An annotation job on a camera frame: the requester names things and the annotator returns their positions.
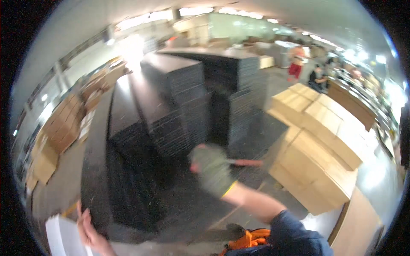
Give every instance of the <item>concrete floor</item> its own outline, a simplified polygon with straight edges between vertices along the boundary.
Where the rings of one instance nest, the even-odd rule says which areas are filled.
[[[304,67],[301,82],[306,74],[310,73],[314,63]],[[287,69],[268,68],[269,74],[268,95],[273,96],[287,89],[291,84],[287,82]],[[58,169],[48,182],[47,186],[37,185],[33,192],[33,217],[43,229],[45,220],[68,209],[80,195],[80,180],[82,159],[85,143],[74,143],[61,157]],[[381,147],[375,149],[374,157],[359,168],[357,186],[369,199],[384,225],[388,225],[396,210],[400,199],[403,181],[399,178],[396,165],[392,162]],[[266,180],[260,190],[274,196],[285,204],[306,226],[317,230],[328,238],[342,210],[336,209],[319,216],[311,216],[308,211],[287,191],[282,191],[275,185],[275,180]],[[209,255],[219,253],[229,237],[224,233],[226,224],[237,223],[246,229],[267,227],[255,220],[242,209],[233,212],[214,223],[208,232],[187,244],[158,244],[144,242],[139,245],[113,243],[118,255]]]

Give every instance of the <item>seated person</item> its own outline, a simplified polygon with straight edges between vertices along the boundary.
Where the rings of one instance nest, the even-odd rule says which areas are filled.
[[[316,64],[316,68],[312,71],[309,76],[308,85],[315,91],[322,93],[323,86],[322,83],[326,82],[326,77],[322,76],[322,67]]]

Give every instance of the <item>green glove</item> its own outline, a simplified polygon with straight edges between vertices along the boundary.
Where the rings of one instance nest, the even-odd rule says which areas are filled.
[[[189,154],[199,175],[201,188],[217,198],[223,197],[236,182],[230,176],[230,165],[223,149],[201,144]]]

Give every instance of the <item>person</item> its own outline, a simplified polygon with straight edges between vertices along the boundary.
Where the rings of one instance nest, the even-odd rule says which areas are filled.
[[[222,201],[240,206],[260,222],[270,224],[271,231],[265,230],[253,240],[261,245],[243,243],[243,238],[230,242],[220,256],[260,256],[260,255],[309,255],[331,256],[333,250],[316,231],[308,231],[303,224],[278,200],[245,186],[230,175],[230,165],[223,149],[214,145],[201,144],[190,153],[191,171],[198,175],[201,188]],[[78,230],[84,244],[104,256],[115,255],[109,243],[92,227],[89,210],[79,209]]]
[[[303,59],[305,58],[305,50],[302,45],[298,45],[289,50],[289,58],[291,64],[288,70],[288,82],[297,83],[299,80],[299,75],[302,71]]]
[[[339,60],[336,57],[330,57],[325,62],[325,65],[327,69],[334,69],[339,66]]]
[[[310,73],[308,85],[315,91],[322,93],[322,84],[326,82],[326,77],[322,76],[322,68],[319,64],[316,64],[315,69]]]

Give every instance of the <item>orange handle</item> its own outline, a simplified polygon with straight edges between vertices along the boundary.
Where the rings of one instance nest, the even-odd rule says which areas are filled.
[[[255,167],[262,167],[263,161],[261,160],[244,160],[244,159],[237,159],[235,160],[235,165],[237,166],[255,166]]]

